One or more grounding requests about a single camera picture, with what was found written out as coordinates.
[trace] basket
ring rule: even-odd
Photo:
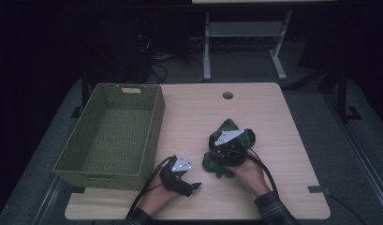
[[[141,190],[164,110],[159,85],[98,84],[53,172],[74,187]]]

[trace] dark jacket sleeve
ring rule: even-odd
[[[261,195],[255,199],[255,204],[261,214],[261,219],[267,225],[300,224],[287,210],[285,205],[274,192]]]
[[[153,219],[140,208],[135,210],[125,220],[125,225],[152,225]]]

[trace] floor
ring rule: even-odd
[[[314,72],[298,67],[303,42],[286,42],[280,53],[288,77],[279,81],[268,49],[271,42],[253,51],[226,51],[212,54],[212,79],[209,83],[278,83],[285,87]],[[156,56],[165,58],[166,53]],[[192,59],[173,58],[153,66],[146,83],[207,83],[203,80],[201,52]],[[308,157],[321,186],[351,207],[368,224],[383,224],[383,199],[372,186],[362,152],[372,163],[383,183],[383,123],[370,108],[360,88],[348,81],[347,106],[354,106],[362,119],[343,123],[333,107],[336,91],[323,95],[318,91],[322,78],[293,91],[284,91],[287,105],[300,132]],[[66,204],[73,187],[52,173],[66,139],[77,119],[70,118],[81,105],[81,82],[74,83],[51,126],[47,130],[22,179],[13,191],[0,217],[0,225],[14,224],[121,224],[121,221],[72,221],[65,217]],[[301,224],[359,224],[343,205],[327,197],[331,216],[325,220],[302,220]],[[237,222],[197,221],[196,224],[240,224]]]

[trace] green cloth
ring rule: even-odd
[[[209,137],[209,149],[214,149],[214,142],[217,141],[217,139],[221,136],[222,131],[230,131],[235,129],[238,129],[235,123],[231,119],[227,119],[220,126],[220,128]],[[251,129],[245,129],[244,132],[235,139],[238,139],[238,142],[242,143],[246,148],[252,147],[256,142],[255,133]],[[202,166],[205,169],[205,171],[209,173],[215,173],[218,179],[221,178],[223,175],[227,178],[235,177],[235,174],[232,171],[225,168],[217,161],[211,160],[210,152],[205,153],[202,161]]]

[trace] green woven basket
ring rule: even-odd
[[[164,110],[159,85],[98,84],[53,172],[75,187],[141,190]]]

